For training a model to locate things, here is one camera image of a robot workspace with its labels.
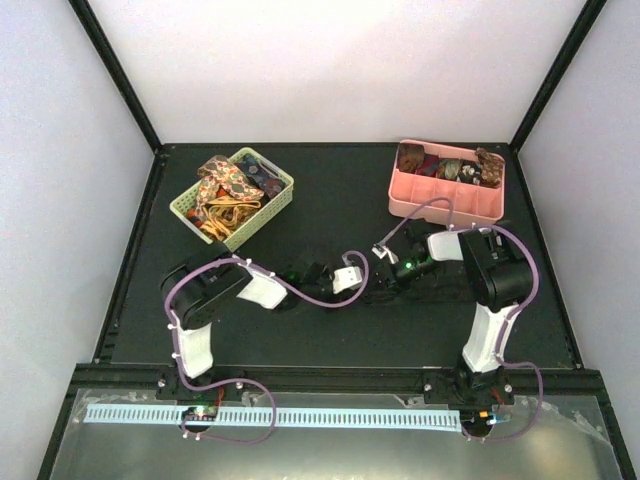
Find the black necktie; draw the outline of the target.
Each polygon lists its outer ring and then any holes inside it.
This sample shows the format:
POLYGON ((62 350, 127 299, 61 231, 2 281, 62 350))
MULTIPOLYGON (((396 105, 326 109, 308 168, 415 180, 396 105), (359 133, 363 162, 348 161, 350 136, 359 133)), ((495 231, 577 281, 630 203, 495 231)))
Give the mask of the black necktie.
POLYGON ((376 287, 361 297, 367 305, 401 305, 474 302, 470 288, 463 283, 415 282, 404 287, 376 287))

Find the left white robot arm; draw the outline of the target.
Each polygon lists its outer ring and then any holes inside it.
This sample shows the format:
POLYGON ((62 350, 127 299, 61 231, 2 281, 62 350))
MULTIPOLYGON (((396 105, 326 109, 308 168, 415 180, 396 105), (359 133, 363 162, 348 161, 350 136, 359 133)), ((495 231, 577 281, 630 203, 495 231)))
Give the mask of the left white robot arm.
POLYGON ((161 284, 163 308, 171 332, 173 358, 181 372, 179 386, 193 399, 207 397, 215 376, 211 346, 214 312, 233 298, 274 310, 289 295, 326 309, 354 303, 364 293, 370 268, 365 256, 351 250, 344 266, 321 276, 320 291, 309 282, 285 280, 250 259, 223 251, 198 266, 191 258, 161 284))

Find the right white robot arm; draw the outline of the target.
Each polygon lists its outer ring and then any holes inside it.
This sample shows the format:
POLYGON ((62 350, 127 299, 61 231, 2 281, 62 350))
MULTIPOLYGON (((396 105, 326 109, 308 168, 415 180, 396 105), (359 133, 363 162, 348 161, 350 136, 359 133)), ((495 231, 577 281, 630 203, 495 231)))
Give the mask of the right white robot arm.
POLYGON ((488 374, 507 365, 504 350, 517 316, 537 295, 531 253, 497 224, 441 228, 422 220, 398 224, 373 253, 368 304, 475 303, 454 388, 461 400, 479 402, 491 390, 488 374))

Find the pink divided organizer box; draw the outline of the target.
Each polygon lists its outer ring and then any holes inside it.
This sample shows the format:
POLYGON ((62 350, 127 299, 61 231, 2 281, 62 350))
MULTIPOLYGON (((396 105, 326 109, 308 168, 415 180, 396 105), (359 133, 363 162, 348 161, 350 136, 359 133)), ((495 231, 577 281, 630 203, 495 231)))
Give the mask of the pink divided organizer box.
MULTIPOLYGON (((400 143, 419 144, 425 155, 437 155, 441 159, 455 158, 476 162, 475 148, 462 148, 438 143, 405 139, 400 143)), ((398 146, 388 188, 388 210, 397 217, 424 219, 440 225, 468 227, 475 224, 494 224, 504 215, 506 190, 506 161, 502 184, 499 188, 487 188, 456 181, 402 173, 397 169, 398 146)))

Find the navy patterned necktie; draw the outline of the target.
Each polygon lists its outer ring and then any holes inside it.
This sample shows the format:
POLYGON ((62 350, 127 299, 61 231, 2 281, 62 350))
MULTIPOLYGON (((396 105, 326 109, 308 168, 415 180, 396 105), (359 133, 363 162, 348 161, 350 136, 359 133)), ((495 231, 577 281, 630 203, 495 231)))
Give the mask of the navy patterned necktie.
POLYGON ((235 165, 254 186, 264 192, 269 200, 275 198, 286 188, 283 180, 251 154, 241 156, 235 165))

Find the yellow necktie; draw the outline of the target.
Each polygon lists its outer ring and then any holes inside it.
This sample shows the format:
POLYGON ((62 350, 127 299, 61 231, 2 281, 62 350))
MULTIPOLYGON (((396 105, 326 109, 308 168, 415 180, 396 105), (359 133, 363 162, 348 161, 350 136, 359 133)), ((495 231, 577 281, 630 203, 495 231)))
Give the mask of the yellow necktie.
POLYGON ((210 239, 225 241, 261 208, 260 201, 217 197, 202 206, 199 229, 210 239))

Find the rolled red tie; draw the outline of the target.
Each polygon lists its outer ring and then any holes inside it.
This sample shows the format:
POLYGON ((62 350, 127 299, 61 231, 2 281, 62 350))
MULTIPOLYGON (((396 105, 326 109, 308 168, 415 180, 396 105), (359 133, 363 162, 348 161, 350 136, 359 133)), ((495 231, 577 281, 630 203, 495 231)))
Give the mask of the rolled red tie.
POLYGON ((437 155, 426 154, 423 162, 415 170, 415 174, 424 177, 437 178, 442 159, 437 155))

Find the rolled olive tie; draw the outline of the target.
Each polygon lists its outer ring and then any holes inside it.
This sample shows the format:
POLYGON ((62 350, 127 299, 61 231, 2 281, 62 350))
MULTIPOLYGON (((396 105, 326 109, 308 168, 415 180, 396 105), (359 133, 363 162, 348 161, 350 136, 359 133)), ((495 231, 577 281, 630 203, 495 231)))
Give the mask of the rolled olive tie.
POLYGON ((440 161, 436 170, 438 179, 456 181, 463 166, 461 159, 444 158, 440 161))

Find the rolled dark floral tie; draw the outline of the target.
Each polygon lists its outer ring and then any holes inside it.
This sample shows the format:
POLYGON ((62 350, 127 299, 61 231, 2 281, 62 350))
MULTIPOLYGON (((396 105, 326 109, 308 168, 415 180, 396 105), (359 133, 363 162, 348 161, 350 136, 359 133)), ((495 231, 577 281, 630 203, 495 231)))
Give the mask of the rolled dark floral tie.
POLYGON ((482 168, 476 162, 463 161, 457 175, 461 183, 479 186, 482 183, 482 168))

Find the rolled brown dotted tie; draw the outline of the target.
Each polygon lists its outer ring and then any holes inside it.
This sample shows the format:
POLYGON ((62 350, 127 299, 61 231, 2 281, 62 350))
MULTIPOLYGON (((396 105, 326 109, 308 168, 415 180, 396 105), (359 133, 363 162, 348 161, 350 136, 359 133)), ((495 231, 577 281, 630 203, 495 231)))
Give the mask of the rolled brown dotted tie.
POLYGON ((499 188, 502 184, 505 168, 504 160, 481 147, 476 149, 475 155, 480 168, 480 185, 487 188, 499 188))

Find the floral orange necktie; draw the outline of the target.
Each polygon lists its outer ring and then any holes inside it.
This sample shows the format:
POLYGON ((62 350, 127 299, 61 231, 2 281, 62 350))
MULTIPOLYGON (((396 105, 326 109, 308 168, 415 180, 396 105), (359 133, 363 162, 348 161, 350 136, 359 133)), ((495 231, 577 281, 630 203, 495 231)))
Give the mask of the floral orange necktie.
POLYGON ((264 192, 253 186, 241 170, 223 155, 216 155, 197 171, 200 182, 196 187, 195 214, 217 197, 229 196, 241 201, 260 201, 264 192))

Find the green plastic basket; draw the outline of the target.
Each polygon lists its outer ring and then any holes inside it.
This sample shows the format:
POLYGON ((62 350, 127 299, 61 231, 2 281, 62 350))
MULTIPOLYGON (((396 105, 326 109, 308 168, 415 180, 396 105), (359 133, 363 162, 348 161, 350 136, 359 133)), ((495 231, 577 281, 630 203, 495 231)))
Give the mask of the green plastic basket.
POLYGON ((231 251, 293 200, 294 178, 250 147, 216 155, 197 170, 197 181, 170 202, 170 211, 207 244, 231 251))

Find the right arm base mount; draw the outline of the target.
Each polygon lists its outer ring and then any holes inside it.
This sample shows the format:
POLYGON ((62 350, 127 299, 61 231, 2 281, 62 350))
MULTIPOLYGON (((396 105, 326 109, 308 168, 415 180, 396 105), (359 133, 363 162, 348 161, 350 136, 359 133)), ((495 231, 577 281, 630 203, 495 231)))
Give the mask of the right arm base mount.
POLYGON ((421 382, 426 403, 477 409, 514 403, 502 368, 488 373, 472 373, 466 367, 431 369, 423 373, 421 382))

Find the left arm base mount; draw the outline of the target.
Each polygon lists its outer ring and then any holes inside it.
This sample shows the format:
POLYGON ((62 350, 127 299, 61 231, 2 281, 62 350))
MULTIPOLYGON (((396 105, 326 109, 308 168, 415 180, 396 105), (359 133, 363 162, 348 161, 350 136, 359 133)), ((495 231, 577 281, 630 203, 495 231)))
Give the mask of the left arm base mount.
POLYGON ((246 371, 232 367, 213 367, 195 379, 187 378, 187 382, 197 390, 187 388, 182 382, 175 366, 165 366, 157 370, 156 398, 158 400, 174 400, 178 403, 204 402, 214 403, 222 396, 223 400, 239 401, 244 388, 238 388, 237 382, 243 383, 246 371), (222 380, 233 379, 230 384, 202 390, 202 387, 222 380))

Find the black aluminium front rail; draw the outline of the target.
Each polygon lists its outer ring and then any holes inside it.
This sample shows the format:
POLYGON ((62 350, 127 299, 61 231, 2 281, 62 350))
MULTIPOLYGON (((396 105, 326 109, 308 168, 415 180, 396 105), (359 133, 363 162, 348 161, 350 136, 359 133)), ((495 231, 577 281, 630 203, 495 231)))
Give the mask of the black aluminium front rail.
MULTIPOLYGON (((168 365, 126 366, 116 364, 80 364, 75 368, 71 385, 76 388, 141 388, 157 389, 157 370, 168 365)), ((254 387, 252 380, 263 384, 272 392, 301 393, 394 393, 423 394, 421 382, 425 369, 390 368, 311 368, 311 367, 240 367, 246 371, 238 388, 254 387)), ((504 370, 509 379, 506 390, 513 395, 533 395, 543 386, 547 395, 594 395, 605 390, 601 374, 589 369, 544 369, 542 380, 531 368, 504 370)), ((184 385, 197 390, 186 380, 184 385)), ((215 383, 202 390, 215 388, 215 383)))

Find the right black frame post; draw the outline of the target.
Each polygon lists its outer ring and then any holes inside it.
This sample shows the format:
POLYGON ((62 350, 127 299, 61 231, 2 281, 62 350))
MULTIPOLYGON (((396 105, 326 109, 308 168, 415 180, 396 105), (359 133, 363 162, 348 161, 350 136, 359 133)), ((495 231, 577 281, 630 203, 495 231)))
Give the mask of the right black frame post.
POLYGON ((607 3, 607 0, 584 3, 509 143, 513 151, 518 152, 524 146, 607 3))

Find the black frame post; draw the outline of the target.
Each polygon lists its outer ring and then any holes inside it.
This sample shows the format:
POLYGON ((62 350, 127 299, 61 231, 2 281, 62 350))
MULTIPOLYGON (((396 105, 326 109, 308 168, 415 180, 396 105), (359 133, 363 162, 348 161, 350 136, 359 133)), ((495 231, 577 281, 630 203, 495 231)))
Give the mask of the black frame post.
POLYGON ((144 139, 150 149, 156 153, 162 148, 162 142, 90 2, 87 0, 69 0, 68 3, 124 100, 144 139))
POLYGON ((524 146, 607 3, 607 0, 584 3, 509 143, 513 151, 518 152, 524 146))

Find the left black frame post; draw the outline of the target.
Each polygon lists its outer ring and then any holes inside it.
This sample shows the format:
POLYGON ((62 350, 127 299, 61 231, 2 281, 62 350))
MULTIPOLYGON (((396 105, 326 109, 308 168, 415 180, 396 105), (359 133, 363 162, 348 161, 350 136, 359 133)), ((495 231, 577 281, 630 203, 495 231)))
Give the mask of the left black frame post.
POLYGON ((144 139, 150 149, 156 153, 162 148, 162 142, 90 2, 87 0, 69 0, 68 3, 124 100, 144 139))

